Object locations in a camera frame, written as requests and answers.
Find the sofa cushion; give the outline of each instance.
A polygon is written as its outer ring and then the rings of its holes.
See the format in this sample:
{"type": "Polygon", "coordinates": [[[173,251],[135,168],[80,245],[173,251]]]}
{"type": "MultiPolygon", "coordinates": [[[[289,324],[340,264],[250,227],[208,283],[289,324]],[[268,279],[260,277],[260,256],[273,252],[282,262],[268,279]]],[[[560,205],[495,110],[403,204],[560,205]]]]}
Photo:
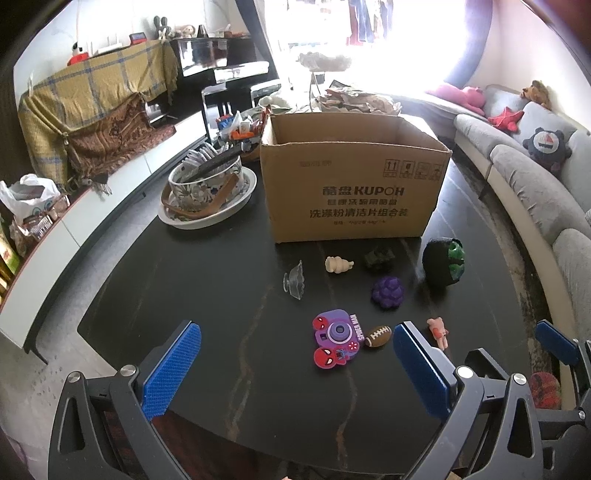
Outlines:
{"type": "Polygon", "coordinates": [[[591,137],[589,132],[577,130],[569,140],[573,154],[562,166],[560,181],[581,206],[591,209],[591,137]]]}
{"type": "Polygon", "coordinates": [[[509,135],[482,120],[469,115],[458,115],[453,124],[486,158],[489,158],[497,145],[507,145],[527,155],[527,150],[509,135]]]}
{"type": "Polygon", "coordinates": [[[523,117],[517,124],[519,131],[512,135],[519,142],[519,145],[523,143],[523,140],[531,138],[538,127],[542,127],[544,130],[562,130],[566,141],[569,141],[570,136],[577,129],[564,118],[552,113],[550,110],[546,110],[535,102],[529,102],[523,108],[523,111],[523,117]]]}
{"type": "Polygon", "coordinates": [[[505,145],[493,149],[491,160],[550,245],[566,228],[577,229],[591,238],[585,213],[549,171],[505,145]]]}
{"type": "Polygon", "coordinates": [[[489,85],[484,89],[484,96],[486,103],[482,109],[485,116],[497,116],[503,113],[503,110],[508,106],[514,112],[523,110],[529,102],[527,98],[521,98],[519,93],[507,92],[502,90],[497,85],[489,85]]]}
{"type": "Polygon", "coordinates": [[[552,246],[573,303],[580,339],[591,336],[591,241],[572,228],[560,233],[552,246]]]}

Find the window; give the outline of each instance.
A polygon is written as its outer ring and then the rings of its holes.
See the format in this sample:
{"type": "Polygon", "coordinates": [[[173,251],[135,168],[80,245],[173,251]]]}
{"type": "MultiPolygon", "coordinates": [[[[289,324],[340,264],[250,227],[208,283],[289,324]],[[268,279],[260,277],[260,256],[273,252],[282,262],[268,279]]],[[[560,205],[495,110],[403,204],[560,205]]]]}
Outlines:
{"type": "Polygon", "coordinates": [[[343,53],[352,58],[353,63],[346,72],[327,74],[327,82],[337,78],[367,90],[397,94],[436,86],[462,58],[467,38],[465,0],[353,0],[352,3],[368,7],[373,42],[348,40],[351,35],[348,0],[290,0],[282,19],[267,14],[267,25],[270,21],[280,21],[281,28],[273,30],[288,57],[283,63],[296,90],[307,89],[310,81],[310,73],[297,64],[297,57],[311,50],[343,53]],[[387,26],[384,30],[382,22],[380,9],[385,7],[391,8],[389,31],[387,26]]]}

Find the curtain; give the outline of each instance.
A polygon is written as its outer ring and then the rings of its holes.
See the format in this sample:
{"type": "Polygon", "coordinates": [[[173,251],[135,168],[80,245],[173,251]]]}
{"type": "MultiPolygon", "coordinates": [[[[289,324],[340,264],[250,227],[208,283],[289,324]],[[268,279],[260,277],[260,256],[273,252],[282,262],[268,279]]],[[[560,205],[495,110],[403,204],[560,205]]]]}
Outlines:
{"type": "Polygon", "coordinates": [[[271,45],[267,36],[264,0],[236,0],[236,6],[250,32],[255,47],[262,57],[269,62],[269,79],[278,78],[271,45]]]}
{"type": "Polygon", "coordinates": [[[493,0],[466,0],[466,49],[445,79],[447,83],[463,88],[478,68],[491,29],[492,3],[493,0]]]}

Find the stuffed animal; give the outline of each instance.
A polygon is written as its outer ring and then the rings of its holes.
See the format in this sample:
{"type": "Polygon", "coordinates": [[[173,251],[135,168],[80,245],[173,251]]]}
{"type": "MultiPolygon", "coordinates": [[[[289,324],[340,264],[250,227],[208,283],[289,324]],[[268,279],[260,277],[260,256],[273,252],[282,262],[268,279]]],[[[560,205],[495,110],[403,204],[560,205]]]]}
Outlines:
{"type": "Polygon", "coordinates": [[[484,116],[482,107],[486,102],[486,98],[480,88],[466,87],[460,90],[449,83],[442,83],[435,90],[427,90],[427,93],[484,116]]]}
{"type": "Polygon", "coordinates": [[[573,154],[564,140],[562,131],[553,132],[542,127],[536,128],[531,138],[523,140],[523,147],[533,160],[555,176],[560,172],[566,159],[573,154]]]}
{"type": "Polygon", "coordinates": [[[532,102],[539,103],[548,110],[552,110],[552,103],[550,102],[550,93],[546,86],[539,80],[531,82],[531,86],[524,88],[520,95],[521,98],[527,98],[532,102]]]}
{"type": "Polygon", "coordinates": [[[441,317],[428,319],[427,324],[429,325],[429,330],[431,330],[431,333],[433,334],[433,338],[435,338],[437,342],[437,346],[441,350],[445,350],[448,347],[446,336],[449,335],[449,332],[443,324],[443,319],[441,317]]]}
{"type": "Polygon", "coordinates": [[[493,127],[498,128],[499,130],[517,132],[519,130],[517,127],[517,122],[521,120],[523,113],[523,110],[519,110],[519,112],[513,112],[509,107],[506,106],[503,110],[503,113],[497,116],[489,117],[488,121],[493,127]]]}

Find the piano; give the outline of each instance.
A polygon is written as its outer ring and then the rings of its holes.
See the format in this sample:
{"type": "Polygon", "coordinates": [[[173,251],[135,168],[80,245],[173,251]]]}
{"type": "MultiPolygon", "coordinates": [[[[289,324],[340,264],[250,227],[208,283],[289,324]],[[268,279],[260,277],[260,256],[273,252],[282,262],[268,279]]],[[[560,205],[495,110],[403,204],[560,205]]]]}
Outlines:
{"type": "Polygon", "coordinates": [[[170,44],[178,77],[168,114],[181,121],[201,110],[209,141],[217,137],[216,118],[255,106],[256,85],[265,84],[265,95],[281,87],[278,80],[269,87],[277,77],[251,38],[177,38],[170,44]]]}

